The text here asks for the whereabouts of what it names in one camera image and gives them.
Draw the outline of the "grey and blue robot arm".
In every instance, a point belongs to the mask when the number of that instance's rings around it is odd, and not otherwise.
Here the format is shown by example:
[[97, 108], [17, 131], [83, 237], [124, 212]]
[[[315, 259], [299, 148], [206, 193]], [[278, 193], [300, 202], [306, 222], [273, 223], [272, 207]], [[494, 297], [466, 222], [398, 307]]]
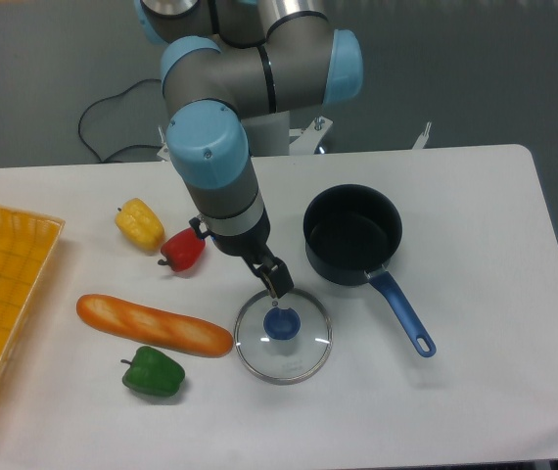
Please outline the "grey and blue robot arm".
[[319, 1], [138, 1], [135, 11], [147, 38], [164, 45], [165, 145], [198, 210], [194, 229], [284, 296], [294, 283], [267, 245], [244, 123], [355, 97], [357, 38], [333, 28]]

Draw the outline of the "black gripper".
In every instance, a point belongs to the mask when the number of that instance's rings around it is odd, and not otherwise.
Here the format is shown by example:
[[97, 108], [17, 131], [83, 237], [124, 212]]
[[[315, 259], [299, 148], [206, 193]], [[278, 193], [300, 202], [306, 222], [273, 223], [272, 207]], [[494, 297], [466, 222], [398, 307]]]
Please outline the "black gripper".
[[282, 298], [293, 289], [293, 279], [287, 264], [274, 256], [266, 245], [270, 235], [270, 221], [266, 212], [252, 228], [237, 235], [221, 235], [211, 231], [200, 215], [193, 217], [189, 223], [197, 238], [205, 240], [211, 237], [224, 254], [242, 258], [261, 280], [271, 298]]

